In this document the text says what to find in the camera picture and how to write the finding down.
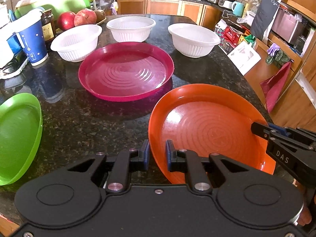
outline white bowl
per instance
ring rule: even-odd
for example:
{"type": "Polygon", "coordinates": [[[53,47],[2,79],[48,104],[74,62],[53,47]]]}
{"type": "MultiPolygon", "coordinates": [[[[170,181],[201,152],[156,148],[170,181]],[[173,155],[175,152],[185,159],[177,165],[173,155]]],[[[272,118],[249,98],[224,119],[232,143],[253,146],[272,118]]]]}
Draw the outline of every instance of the white bowl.
{"type": "Polygon", "coordinates": [[[199,58],[208,55],[221,40],[213,31],[198,25],[177,23],[168,27],[174,47],[183,55],[199,58]]]}
{"type": "Polygon", "coordinates": [[[143,42],[155,25],[156,22],[150,18],[127,16],[110,20],[106,27],[117,42],[143,42]]]}
{"type": "Polygon", "coordinates": [[[102,28],[98,25],[82,25],[71,28],[57,36],[51,49],[66,61],[83,61],[98,44],[102,28]]]}

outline kettle handle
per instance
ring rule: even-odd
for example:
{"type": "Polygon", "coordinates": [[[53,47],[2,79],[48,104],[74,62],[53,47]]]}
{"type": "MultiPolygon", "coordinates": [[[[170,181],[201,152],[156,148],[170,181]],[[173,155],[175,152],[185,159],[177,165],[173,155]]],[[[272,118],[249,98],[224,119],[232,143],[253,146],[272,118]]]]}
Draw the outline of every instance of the kettle handle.
{"type": "Polygon", "coordinates": [[[238,2],[236,2],[236,1],[232,3],[232,11],[233,11],[233,12],[234,12],[234,9],[235,9],[234,5],[236,5],[237,3],[238,3],[238,2]]]}

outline orange plate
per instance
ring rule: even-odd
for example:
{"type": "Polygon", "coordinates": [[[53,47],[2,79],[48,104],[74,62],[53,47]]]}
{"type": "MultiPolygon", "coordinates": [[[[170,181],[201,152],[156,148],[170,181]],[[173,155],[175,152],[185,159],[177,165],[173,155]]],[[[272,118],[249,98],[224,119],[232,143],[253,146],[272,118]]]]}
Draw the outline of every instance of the orange plate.
{"type": "Polygon", "coordinates": [[[267,125],[254,106],[232,91],[208,84],[181,86],[154,107],[149,120],[151,151],[173,184],[185,181],[183,173],[167,170],[167,139],[176,149],[193,150],[203,157],[218,152],[273,174],[276,163],[265,153],[267,141],[250,130],[255,121],[267,125]]]}

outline black apron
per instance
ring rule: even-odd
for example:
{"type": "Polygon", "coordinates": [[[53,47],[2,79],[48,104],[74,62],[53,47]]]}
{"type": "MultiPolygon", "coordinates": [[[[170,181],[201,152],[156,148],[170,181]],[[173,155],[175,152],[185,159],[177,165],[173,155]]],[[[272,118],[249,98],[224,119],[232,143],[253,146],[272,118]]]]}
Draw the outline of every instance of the black apron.
{"type": "Polygon", "coordinates": [[[250,32],[260,40],[263,33],[273,20],[273,16],[279,8],[277,0],[261,0],[261,4],[257,10],[256,16],[253,19],[250,32]]]}

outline bottle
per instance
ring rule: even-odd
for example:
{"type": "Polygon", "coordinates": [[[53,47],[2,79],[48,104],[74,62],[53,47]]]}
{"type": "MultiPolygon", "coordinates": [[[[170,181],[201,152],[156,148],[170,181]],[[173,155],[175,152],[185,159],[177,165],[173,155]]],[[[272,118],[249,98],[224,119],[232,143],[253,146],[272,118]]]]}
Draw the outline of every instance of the bottle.
{"type": "Polygon", "coordinates": [[[47,50],[50,50],[51,43],[55,39],[56,28],[54,25],[54,15],[52,13],[52,9],[48,9],[42,12],[41,17],[42,30],[44,34],[44,40],[47,50]]]}

